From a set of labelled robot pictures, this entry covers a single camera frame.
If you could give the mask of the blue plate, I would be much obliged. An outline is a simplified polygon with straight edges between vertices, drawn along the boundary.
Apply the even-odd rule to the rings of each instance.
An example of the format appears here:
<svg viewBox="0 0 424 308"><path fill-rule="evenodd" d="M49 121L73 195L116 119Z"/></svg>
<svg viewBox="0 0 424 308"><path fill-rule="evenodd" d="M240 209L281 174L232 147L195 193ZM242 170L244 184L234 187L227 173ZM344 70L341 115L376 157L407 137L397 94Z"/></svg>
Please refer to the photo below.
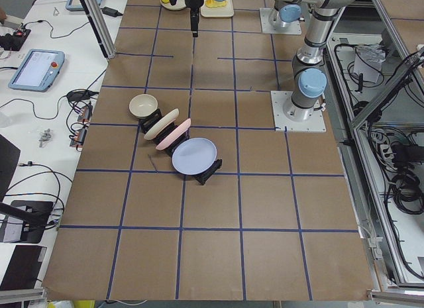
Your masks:
<svg viewBox="0 0 424 308"><path fill-rule="evenodd" d="M215 144L207 138L191 138L181 143L172 154L172 165L181 174L204 172L217 157Z"/></svg>

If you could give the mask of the cream plate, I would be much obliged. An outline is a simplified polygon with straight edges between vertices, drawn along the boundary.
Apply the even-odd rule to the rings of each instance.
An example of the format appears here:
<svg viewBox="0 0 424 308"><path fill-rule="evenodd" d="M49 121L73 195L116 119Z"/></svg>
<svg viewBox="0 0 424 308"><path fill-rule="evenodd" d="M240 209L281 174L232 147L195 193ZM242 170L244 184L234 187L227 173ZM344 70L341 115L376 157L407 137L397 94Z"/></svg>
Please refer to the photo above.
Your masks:
<svg viewBox="0 0 424 308"><path fill-rule="evenodd" d="M144 139L153 140L156 138L169 124L178 118L179 113L179 109L173 109L170 111L148 130L148 132L144 135Z"/></svg>

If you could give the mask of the pink plate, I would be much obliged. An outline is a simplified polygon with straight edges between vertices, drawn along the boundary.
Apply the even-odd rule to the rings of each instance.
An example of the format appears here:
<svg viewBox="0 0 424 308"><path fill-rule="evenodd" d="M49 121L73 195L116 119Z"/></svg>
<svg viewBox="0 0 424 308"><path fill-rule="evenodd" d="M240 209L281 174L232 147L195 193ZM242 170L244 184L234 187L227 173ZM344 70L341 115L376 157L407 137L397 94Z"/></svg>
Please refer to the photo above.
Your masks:
<svg viewBox="0 0 424 308"><path fill-rule="evenodd" d="M167 149L173 142L175 142L181 135L183 135L191 126L191 119L187 118L178 127L176 127L166 138L164 138L157 146L157 150Z"/></svg>

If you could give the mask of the cream tray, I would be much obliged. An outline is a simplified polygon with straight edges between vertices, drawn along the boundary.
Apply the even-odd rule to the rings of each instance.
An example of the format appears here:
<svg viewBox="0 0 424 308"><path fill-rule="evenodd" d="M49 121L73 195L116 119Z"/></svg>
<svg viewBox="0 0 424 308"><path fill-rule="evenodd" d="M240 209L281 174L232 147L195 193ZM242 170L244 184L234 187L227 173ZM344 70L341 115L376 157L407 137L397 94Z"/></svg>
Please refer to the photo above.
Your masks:
<svg viewBox="0 0 424 308"><path fill-rule="evenodd" d="M226 0L224 7L207 7L204 4L201 7L201 16L205 18L227 18L234 15L232 0Z"/></svg>

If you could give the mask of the black power adapter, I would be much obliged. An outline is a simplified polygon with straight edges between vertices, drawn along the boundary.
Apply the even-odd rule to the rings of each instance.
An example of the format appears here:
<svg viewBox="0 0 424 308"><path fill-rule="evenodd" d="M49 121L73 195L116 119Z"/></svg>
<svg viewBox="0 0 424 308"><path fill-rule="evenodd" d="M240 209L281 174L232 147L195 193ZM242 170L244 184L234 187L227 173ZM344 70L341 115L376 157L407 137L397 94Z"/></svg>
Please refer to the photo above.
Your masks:
<svg viewBox="0 0 424 308"><path fill-rule="evenodd" d="M116 9L112 9L110 7L102 7L101 11L104 15L110 16L110 17L122 17L123 14L119 12Z"/></svg>

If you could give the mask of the cream bowl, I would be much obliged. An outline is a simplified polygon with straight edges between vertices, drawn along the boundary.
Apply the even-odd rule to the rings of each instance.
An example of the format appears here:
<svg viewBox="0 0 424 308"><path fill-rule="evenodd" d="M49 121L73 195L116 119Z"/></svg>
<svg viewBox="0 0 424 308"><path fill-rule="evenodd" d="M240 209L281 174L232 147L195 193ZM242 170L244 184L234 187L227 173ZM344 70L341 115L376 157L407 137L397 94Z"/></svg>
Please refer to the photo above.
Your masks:
<svg viewBox="0 0 424 308"><path fill-rule="evenodd" d="M157 99L150 94L134 96L129 103L129 111L135 117L143 118L151 115L158 108Z"/></svg>

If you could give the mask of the black dish rack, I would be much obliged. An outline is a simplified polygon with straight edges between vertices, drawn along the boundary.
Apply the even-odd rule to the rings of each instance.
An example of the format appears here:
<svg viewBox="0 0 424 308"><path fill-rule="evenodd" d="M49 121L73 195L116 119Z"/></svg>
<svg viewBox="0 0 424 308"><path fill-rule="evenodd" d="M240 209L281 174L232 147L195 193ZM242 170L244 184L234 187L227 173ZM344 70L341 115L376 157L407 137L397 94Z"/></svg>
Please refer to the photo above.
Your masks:
<svg viewBox="0 0 424 308"><path fill-rule="evenodd" d="M166 115L156 109L143 109L139 114L139 125L144 139L156 144L156 149L165 151L172 160L174 169L192 176L199 184L207 180L222 166L217 158L217 147L208 138L189 136L191 119L175 124L179 110L173 109Z"/></svg>

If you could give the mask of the near blue teach pendant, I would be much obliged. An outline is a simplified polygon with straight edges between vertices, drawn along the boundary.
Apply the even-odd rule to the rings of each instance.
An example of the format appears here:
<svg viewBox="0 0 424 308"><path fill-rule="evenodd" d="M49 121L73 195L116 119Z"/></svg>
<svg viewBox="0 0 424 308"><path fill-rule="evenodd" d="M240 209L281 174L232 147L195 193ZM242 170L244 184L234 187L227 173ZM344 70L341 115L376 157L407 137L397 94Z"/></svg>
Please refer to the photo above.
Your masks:
<svg viewBox="0 0 424 308"><path fill-rule="evenodd" d="M62 51L31 49L8 83L8 88L45 92L60 73L64 61Z"/></svg>

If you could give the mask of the white paper box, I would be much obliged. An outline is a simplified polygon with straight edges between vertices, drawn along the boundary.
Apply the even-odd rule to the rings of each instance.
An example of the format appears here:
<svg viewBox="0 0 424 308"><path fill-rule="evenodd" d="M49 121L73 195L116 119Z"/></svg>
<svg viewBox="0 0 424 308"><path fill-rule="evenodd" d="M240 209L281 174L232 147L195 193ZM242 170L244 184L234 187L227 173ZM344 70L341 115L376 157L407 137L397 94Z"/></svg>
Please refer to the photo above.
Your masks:
<svg viewBox="0 0 424 308"><path fill-rule="evenodd" d="M378 44L356 46L353 74L367 83L378 83L386 53Z"/></svg>

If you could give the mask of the black monitor stand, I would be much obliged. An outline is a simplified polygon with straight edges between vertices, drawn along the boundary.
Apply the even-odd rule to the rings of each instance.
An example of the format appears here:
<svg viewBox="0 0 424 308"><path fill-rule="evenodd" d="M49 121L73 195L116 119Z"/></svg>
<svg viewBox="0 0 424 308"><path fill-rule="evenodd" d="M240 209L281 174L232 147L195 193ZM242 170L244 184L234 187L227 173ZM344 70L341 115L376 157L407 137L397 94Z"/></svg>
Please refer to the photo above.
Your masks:
<svg viewBox="0 0 424 308"><path fill-rule="evenodd" d="M38 244L53 210L51 201L14 200L11 205L1 203L1 242Z"/></svg>

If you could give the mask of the aluminium frame post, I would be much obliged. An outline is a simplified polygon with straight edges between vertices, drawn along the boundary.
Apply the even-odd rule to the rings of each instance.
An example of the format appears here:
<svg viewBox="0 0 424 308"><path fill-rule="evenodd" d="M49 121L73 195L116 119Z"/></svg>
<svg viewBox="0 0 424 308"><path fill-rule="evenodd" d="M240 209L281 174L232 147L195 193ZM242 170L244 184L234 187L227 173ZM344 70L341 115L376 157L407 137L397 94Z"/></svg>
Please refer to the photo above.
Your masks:
<svg viewBox="0 0 424 308"><path fill-rule="evenodd" d="M114 58L116 56L116 48L97 1L80 0L80 3L93 29L103 56L108 60Z"/></svg>

